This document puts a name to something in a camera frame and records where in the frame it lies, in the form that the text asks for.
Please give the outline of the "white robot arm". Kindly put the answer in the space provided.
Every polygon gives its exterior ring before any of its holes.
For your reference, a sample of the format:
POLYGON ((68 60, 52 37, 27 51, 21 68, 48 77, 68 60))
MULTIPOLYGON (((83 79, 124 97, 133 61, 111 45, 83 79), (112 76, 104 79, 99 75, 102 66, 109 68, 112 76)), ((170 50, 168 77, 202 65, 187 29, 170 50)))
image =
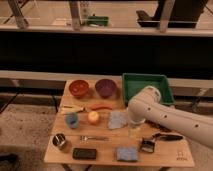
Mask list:
POLYGON ((130 120, 152 121, 213 149, 213 118, 164 106, 160 99, 157 88, 144 87, 128 102, 130 120))

